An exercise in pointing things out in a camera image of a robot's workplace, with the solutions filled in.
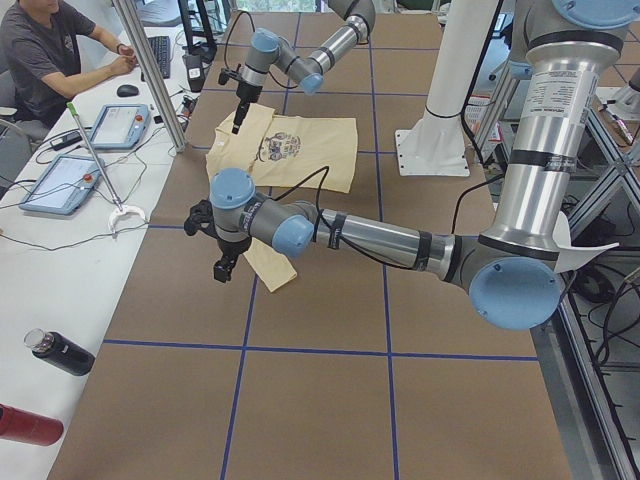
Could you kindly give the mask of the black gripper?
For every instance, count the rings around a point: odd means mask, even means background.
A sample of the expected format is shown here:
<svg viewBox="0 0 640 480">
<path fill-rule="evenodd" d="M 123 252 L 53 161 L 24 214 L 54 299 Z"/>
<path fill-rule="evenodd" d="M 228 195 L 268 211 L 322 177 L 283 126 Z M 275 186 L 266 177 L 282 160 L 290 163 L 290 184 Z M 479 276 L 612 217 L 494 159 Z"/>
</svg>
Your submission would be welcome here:
<svg viewBox="0 0 640 480">
<path fill-rule="evenodd" d="M 236 89 L 236 95 L 240 100 L 240 104 L 236 109 L 232 123 L 232 133 L 234 135 L 237 135 L 239 133 L 244 119 L 248 114 L 248 105 L 251 103 L 257 103 L 259 101 L 260 94 L 260 85 L 253 85 L 244 80 L 239 81 L 238 87 Z"/>
<path fill-rule="evenodd" d="M 250 248 L 251 243 L 251 237 L 245 237 L 238 241 L 217 239 L 222 256 L 213 266 L 213 277 L 216 281 L 228 282 L 231 280 L 231 265 L 237 263 L 238 257 Z"/>
</svg>

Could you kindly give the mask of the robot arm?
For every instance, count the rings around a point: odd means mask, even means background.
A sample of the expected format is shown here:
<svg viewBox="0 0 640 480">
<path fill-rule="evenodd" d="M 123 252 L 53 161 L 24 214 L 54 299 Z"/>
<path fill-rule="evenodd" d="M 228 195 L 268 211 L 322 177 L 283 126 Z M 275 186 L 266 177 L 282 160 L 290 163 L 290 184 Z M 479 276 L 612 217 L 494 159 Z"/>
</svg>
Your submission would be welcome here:
<svg viewBox="0 0 640 480">
<path fill-rule="evenodd" d="M 461 288 L 491 324 L 527 330 L 556 311 L 562 273 L 602 253 L 576 247 L 562 203 L 576 166 L 589 110 L 602 73 L 619 59 L 635 1 L 522 1 L 516 5 L 514 47 L 531 76 L 496 213 L 480 233 L 434 234 L 267 194 L 259 169 L 269 160 L 256 124 L 267 75 L 278 69 L 305 93 L 318 91 L 329 70 L 373 31 L 366 1 L 335 1 L 342 26 L 310 55 L 283 37 L 255 32 L 239 67 L 223 76 L 238 84 L 236 111 L 207 157 L 212 231 L 222 256 L 214 276 L 227 281 L 238 257 L 262 252 L 287 265 L 311 244 L 347 249 L 383 266 L 428 272 Z"/>
<path fill-rule="evenodd" d="M 239 104 L 232 123 L 234 134 L 239 132 L 250 106 L 259 100 L 272 67 L 284 73 L 305 94 L 313 95 L 324 83 L 326 74 L 349 50 L 369 40 L 376 20 L 371 1 L 330 1 L 328 6 L 344 24 L 309 56 L 299 55 L 283 37 L 258 28 L 251 37 L 244 63 L 235 70 L 221 70 L 221 84 L 229 79 L 238 82 Z"/>
</svg>

